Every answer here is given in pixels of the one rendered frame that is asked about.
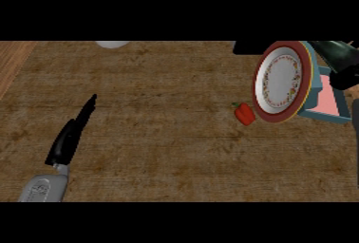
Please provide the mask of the white plate with red rim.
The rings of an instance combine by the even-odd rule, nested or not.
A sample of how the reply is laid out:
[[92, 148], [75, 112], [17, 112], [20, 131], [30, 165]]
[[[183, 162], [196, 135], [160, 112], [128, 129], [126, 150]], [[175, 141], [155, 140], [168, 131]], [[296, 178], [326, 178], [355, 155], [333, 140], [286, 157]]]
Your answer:
[[252, 105], [265, 122], [296, 114], [314, 77], [311, 53], [301, 41], [277, 41], [262, 53], [252, 76]]

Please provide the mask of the teal and pink tray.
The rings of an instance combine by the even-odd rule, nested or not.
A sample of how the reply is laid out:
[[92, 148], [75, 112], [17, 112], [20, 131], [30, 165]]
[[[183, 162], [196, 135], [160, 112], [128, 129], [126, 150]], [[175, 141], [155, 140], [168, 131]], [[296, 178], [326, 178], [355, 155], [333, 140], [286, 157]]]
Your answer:
[[329, 84], [329, 74], [333, 71], [308, 42], [301, 41], [307, 51], [305, 60], [308, 63], [301, 63], [299, 87], [304, 88], [305, 96], [296, 114], [305, 118], [345, 123], [350, 121], [350, 114], [344, 91], [335, 89]]

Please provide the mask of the white round object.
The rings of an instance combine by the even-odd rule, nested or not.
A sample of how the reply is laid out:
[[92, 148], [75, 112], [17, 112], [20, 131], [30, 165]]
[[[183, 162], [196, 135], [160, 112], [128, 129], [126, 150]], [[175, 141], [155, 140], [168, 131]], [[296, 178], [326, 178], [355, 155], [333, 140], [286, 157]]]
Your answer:
[[103, 48], [118, 48], [128, 44], [128, 41], [95, 41], [95, 44]]

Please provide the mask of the red bell pepper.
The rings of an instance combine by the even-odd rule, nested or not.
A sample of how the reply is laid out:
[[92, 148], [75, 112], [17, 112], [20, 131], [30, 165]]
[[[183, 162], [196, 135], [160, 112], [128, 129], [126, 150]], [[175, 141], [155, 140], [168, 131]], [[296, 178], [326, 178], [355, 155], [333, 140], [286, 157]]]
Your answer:
[[233, 103], [234, 117], [243, 125], [249, 125], [255, 120], [253, 111], [246, 103]]

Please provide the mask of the dark green glossy object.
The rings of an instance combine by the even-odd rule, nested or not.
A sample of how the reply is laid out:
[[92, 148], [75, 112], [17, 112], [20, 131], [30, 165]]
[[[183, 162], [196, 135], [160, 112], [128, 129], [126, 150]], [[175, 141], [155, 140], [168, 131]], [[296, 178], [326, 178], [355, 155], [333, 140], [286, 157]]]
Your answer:
[[359, 64], [359, 49], [342, 41], [310, 41], [317, 55], [335, 73]]

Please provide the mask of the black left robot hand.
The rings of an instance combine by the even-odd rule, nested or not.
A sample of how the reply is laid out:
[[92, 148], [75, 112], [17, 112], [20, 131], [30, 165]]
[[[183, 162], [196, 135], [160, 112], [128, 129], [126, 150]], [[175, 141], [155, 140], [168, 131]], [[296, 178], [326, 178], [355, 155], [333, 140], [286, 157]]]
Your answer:
[[44, 160], [45, 165], [67, 165], [79, 142], [81, 132], [88, 118], [95, 109], [95, 95], [87, 100], [75, 119], [64, 124], [60, 133], [53, 141], [48, 154]]

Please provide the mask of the black flat object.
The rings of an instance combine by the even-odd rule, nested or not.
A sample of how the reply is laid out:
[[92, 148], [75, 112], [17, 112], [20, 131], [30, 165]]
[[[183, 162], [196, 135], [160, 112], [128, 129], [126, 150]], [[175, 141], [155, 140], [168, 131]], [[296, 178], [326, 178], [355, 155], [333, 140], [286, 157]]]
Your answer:
[[261, 55], [271, 44], [271, 41], [234, 41], [233, 54]]

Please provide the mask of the black rounded object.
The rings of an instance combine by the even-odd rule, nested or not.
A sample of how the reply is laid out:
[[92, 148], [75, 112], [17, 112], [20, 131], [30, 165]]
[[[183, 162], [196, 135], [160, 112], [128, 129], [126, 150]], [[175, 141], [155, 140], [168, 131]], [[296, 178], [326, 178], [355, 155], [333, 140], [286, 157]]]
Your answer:
[[329, 84], [338, 90], [347, 90], [359, 84], [359, 66], [350, 66], [341, 72], [330, 72]]

